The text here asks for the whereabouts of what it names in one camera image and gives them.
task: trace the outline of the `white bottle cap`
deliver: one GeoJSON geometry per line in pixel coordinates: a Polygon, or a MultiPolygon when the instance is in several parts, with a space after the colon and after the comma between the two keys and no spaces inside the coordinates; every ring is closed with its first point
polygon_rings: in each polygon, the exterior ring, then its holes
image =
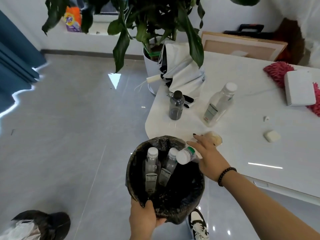
{"type": "Polygon", "coordinates": [[[229,93],[235,93],[238,89],[238,85],[233,82],[227,82],[226,85],[224,85],[224,89],[229,93]]]}
{"type": "Polygon", "coordinates": [[[176,160],[178,163],[185,165],[191,161],[191,157],[186,150],[181,150],[177,153],[176,160]]]}
{"type": "Polygon", "coordinates": [[[158,156],[158,149],[155,147],[150,147],[148,149],[148,157],[155,158],[158,156]]]}
{"type": "Polygon", "coordinates": [[[169,156],[172,157],[172,158],[176,158],[178,152],[179,152],[178,149],[172,147],[172,148],[170,148],[170,150],[169,150],[169,156]]]}

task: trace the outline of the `black bead bracelet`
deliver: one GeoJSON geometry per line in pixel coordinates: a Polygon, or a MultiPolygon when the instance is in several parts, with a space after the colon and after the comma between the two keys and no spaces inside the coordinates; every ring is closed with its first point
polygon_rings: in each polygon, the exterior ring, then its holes
{"type": "Polygon", "coordinates": [[[219,179],[218,179],[218,185],[219,185],[219,186],[223,187],[223,185],[221,184],[222,178],[223,178],[223,176],[224,176],[227,172],[229,172],[230,170],[234,170],[234,171],[237,172],[237,169],[232,168],[232,167],[223,170],[223,172],[220,174],[220,177],[219,177],[219,179]]]}

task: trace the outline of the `black trash bag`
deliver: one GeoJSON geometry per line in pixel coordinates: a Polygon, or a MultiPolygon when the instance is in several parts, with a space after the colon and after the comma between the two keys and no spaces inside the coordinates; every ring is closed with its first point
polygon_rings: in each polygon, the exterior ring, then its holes
{"type": "Polygon", "coordinates": [[[12,219],[21,220],[34,221],[40,231],[40,240],[63,240],[71,225],[70,217],[64,212],[47,214],[39,210],[27,210],[12,219]]]}
{"type": "MultiPolygon", "coordinates": [[[[126,172],[126,186],[132,198],[145,206],[148,200],[143,177],[142,162],[147,158],[147,151],[155,147],[159,151],[159,161],[163,162],[170,148],[185,148],[185,142],[172,136],[161,136],[141,143],[132,153],[126,172]]],[[[150,196],[157,218],[166,218],[167,222],[182,223],[196,208],[205,189],[204,175],[195,162],[185,165],[177,164],[166,187],[157,186],[150,196]]]]}

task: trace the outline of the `dark liquid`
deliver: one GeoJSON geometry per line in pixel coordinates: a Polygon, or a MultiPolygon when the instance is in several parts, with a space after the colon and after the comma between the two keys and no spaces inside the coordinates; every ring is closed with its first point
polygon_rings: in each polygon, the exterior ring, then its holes
{"type": "Polygon", "coordinates": [[[182,110],[181,109],[178,109],[178,108],[172,108],[170,109],[169,111],[169,117],[170,119],[172,120],[178,120],[181,118],[181,115],[182,115],[182,110]]]}

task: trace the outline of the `baseboard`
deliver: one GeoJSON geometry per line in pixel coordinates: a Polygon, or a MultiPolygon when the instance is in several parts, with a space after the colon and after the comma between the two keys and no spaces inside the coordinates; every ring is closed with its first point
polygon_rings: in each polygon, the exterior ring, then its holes
{"type": "MultiPolygon", "coordinates": [[[[76,51],[76,50],[42,49],[41,53],[53,54],[53,55],[73,55],[73,56],[113,58],[113,54],[111,53],[76,51]]],[[[124,55],[124,58],[129,60],[144,60],[144,57],[142,55],[124,55]]]]}

